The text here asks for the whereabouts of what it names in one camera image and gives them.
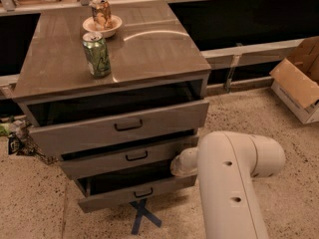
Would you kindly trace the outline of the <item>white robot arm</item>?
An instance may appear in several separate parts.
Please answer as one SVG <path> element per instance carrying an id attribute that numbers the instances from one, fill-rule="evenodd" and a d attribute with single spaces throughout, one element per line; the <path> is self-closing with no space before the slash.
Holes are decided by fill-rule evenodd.
<path id="1" fill-rule="evenodd" d="M 269 239 L 252 179 L 284 164 L 282 146 L 270 137 L 214 131 L 175 157 L 170 172 L 198 176 L 206 239 Z"/>

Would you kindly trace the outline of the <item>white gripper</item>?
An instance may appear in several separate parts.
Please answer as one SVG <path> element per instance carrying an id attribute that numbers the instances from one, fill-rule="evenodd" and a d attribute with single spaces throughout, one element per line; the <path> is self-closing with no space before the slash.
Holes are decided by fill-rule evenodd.
<path id="1" fill-rule="evenodd" d="M 197 161 L 195 156 L 178 155 L 170 164 L 170 172 L 174 176 L 184 177 L 197 174 Z"/>

